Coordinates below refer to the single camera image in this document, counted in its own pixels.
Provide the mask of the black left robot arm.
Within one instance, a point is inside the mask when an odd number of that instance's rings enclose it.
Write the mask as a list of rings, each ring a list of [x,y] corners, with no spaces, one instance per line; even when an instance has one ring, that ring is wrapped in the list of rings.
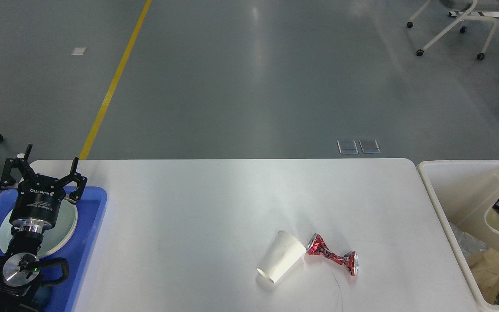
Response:
[[[44,233],[57,225],[62,202],[77,203],[87,185],[77,171],[79,158],[73,159],[69,174],[58,179],[30,167],[31,149],[28,144],[24,156],[6,159],[0,178],[0,190],[18,193],[10,215],[12,239],[0,253],[0,312],[41,312],[36,293],[68,279],[67,259],[42,260],[38,252]]]

